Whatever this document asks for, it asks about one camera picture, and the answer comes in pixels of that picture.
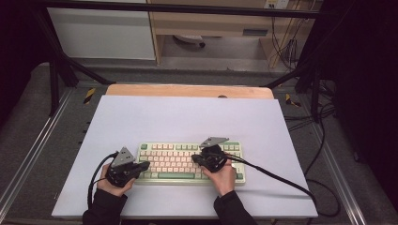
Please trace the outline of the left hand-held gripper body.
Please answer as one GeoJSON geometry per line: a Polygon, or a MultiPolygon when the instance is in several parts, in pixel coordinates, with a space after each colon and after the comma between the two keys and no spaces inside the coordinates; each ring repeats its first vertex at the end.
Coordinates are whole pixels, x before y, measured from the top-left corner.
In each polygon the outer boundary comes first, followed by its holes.
{"type": "Polygon", "coordinates": [[[113,186],[123,188],[133,177],[136,177],[137,168],[135,157],[127,147],[123,147],[108,167],[106,179],[113,186]]]}

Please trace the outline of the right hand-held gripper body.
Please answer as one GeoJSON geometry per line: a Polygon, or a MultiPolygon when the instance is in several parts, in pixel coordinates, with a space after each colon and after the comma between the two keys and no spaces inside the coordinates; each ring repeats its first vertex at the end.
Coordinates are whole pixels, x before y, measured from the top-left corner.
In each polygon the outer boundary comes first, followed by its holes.
{"type": "Polygon", "coordinates": [[[211,173],[218,172],[226,163],[227,156],[220,147],[221,143],[228,141],[228,138],[208,137],[201,144],[201,153],[198,164],[204,166],[211,173]]]}

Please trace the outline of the cream pink green keyboard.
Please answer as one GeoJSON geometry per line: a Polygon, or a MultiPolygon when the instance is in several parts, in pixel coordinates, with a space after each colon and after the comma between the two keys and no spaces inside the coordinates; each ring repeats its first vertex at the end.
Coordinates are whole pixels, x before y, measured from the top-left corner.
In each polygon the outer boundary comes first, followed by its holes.
{"type": "Polygon", "coordinates": [[[136,180],[140,185],[210,185],[192,155],[201,156],[199,143],[142,142],[137,159],[148,161],[149,168],[136,180]]]}

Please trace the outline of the person's left hand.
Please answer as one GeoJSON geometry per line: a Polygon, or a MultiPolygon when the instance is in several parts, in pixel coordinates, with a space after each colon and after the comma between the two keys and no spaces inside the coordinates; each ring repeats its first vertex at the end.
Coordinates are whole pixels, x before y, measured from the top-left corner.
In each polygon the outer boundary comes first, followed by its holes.
{"type": "Polygon", "coordinates": [[[106,164],[102,167],[100,179],[97,183],[97,189],[101,189],[117,197],[123,196],[127,191],[132,189],[132,186],[135,182],[134,178],[132,178],[124,187],[113,186],[106,178],[108,168],[109,164],[106,164]]]}

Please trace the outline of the person's right hand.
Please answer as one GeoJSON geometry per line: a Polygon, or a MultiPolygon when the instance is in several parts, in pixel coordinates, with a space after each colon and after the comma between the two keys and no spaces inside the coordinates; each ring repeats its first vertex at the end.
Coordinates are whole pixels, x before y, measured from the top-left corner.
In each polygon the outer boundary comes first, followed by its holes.
{"type": "Polygon", "coordinates": [[[211,180],[220,197],[235,189],[236,169],[232,166],[230,159],[226,161],[218,172],[211,172],[204,166],[201,166],[201,169],[204,175],[211,180]]]}

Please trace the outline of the white board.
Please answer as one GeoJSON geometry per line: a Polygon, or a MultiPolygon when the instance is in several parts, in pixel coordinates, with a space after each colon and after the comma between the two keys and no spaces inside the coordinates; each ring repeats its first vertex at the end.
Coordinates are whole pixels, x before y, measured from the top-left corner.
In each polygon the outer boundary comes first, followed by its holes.
{"type": "Polygon", "coordinates": [[[109,154],[140,143],[202,143],[227,137],[242,145],[246,182],[237,188],[255,218],[317,215],[280,104],[275,99],[104,96],[52,212],[80,218],[93,172],[109,154]]]}

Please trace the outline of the wooden table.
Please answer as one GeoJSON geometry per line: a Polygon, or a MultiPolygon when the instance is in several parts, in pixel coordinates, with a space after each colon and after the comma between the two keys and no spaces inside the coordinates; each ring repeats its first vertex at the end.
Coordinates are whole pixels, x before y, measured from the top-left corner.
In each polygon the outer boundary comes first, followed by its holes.
{"type": "Polygon", "coordinates": [[[262,98],[274,99],[269,88],[183,84],[111,84],[107,96],[262,98]]]}

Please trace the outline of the office chair base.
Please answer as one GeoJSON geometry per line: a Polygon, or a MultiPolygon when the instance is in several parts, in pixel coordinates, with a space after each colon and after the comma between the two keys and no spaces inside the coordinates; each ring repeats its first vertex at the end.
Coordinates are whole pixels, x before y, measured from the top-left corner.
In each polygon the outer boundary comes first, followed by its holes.
{"type": "Polygon", "coordinates": [[[206,44],[201,36],[181,36],[175,35],[175,38],[190,44],[197,44],[200,48],[205,48],[206,44]]]}

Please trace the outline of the light wooden desk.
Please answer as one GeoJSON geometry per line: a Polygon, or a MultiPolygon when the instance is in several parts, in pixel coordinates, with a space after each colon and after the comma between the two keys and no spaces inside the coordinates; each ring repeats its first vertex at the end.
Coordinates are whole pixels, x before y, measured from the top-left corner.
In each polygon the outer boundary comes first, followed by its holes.
{"type": "MultiPolygon", "coordinates": [[[[196,5],[233,8],[264,8],[266,0],[146,0],[149,4],[196,5]]],[[[289,0],[286,9],[318,11],[322,0],[289,0]]],[[[268,65],[275,68],[282,50],[291,39],[304,41],[314,24],[311,19],[246,17],[185,13],[149,14],[156,61],[161,61],[167,36],[250,37],[258,38],[268,65]]]]}

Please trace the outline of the white cabinet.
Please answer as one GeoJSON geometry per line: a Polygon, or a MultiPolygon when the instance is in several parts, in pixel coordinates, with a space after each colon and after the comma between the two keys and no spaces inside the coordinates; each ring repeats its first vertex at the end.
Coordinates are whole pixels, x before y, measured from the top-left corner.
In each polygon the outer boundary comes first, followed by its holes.
{"type": "Polygon", "coordinates": [[[147,12],[49,8],[63,51],[70,57],[154,60],[147,12]]]}

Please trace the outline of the dark curtain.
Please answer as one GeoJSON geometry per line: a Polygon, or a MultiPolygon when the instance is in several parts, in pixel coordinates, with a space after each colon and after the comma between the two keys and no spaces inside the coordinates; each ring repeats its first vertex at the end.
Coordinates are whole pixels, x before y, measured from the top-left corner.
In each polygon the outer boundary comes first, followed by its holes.
{"type": "Polygon", "coordinates": [[[43,43],[24,0],[0,0],[0,127],[46,61],[43,43]]]}
{"type": "Polygon", "coordinates": [[[356,0],[328,72],[348,135],[398,207],[398,0],[356,0]]]}

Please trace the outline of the white power strip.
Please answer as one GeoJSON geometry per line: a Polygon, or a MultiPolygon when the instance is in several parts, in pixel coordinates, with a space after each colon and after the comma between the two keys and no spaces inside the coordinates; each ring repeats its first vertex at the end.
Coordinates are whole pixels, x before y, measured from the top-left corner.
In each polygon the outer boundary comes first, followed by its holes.
{"type": "Polygon", "coordinates": [[[264,8],[286,9],[289,0],[266,0],[264,8]]]}

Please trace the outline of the aluminium rail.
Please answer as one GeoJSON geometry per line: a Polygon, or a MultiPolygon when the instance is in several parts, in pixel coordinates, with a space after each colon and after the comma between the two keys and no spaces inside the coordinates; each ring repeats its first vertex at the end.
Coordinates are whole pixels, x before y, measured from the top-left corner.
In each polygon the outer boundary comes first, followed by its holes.
{"type": "Polygon", "coordinates": [[[312,125],[312,130],[316,137],[317,142],[320,144],[320,156],[323,158],[324,164],[329,173],[340,201],[344,206],[344,210],[352,225],[366,225],[366,219],[363,215],[359,204],[354,196],[351,187],[348,185],[347,180],[343,174],[343,170],[338,165],[335,156],[326,139],[326,132],[322,130],[318,124],[312,125]]]}
{"type": "Polygon", "coordinates": [[[5,220],[9,209],[20,193],[24,182],[35,166],[43,148],[51,137],[60,117],[69,103],[70,97],[74,92],[74,88],[67,88],[64,91],[58,101],[58,108],[54,111],[53,115],[46,118],[44,125],[35,136],[35,140],[29,146],[29,150],[24,155],[18,169],[13,175],[11,175],[11,179],[9,180],[7,187],[0,195],[0,224],[5,220]]]}

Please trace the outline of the black metal frame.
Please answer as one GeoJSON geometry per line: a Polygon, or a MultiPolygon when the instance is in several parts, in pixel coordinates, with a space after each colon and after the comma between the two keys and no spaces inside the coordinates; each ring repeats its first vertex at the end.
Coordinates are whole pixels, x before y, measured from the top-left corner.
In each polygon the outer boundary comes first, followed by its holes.
{"type": "Polygon", "coordinates": [[[73,69],[77,69],[85,76],[94,81],[110,85],[114,84],[102,78],[99,74],[84,67],[64,53],[58,40],[56,32],[52,29],[50,22],[44,18],[44,12],[47,8],[68,8],[68,9],[90,9],[106,11],[138,11],[138,12],[161,12],[161,13],[185,13],[185,14],[205,14],[205,15],[228,15],[228,16],[246,16],[246,17],[269,17],[269,18],[291,18],[291,19],[317,19],[330,16],[330,13],[322,11],[304,11],[291,9],[255,9],[250,7],[215,7],[215,6],[194,6],[194,5],[173,5],[173,4],[146,4],[146,3],[122,3],[122,2],[104,2],[104,1],[79,1],[79,0],[28,0],[25,5],[32,16],[35,18],[38,28],[46,43],[50,46],[51,68],[56,65],[65,70],[51,71],[51,90],[52,90],[52,108],[51,115],[58,108],[56,101],[59,96],[55,93],[58,89],[55,83],[57,73],[64,79],[67,86],[76,86],[77,77],[73,69]]]}

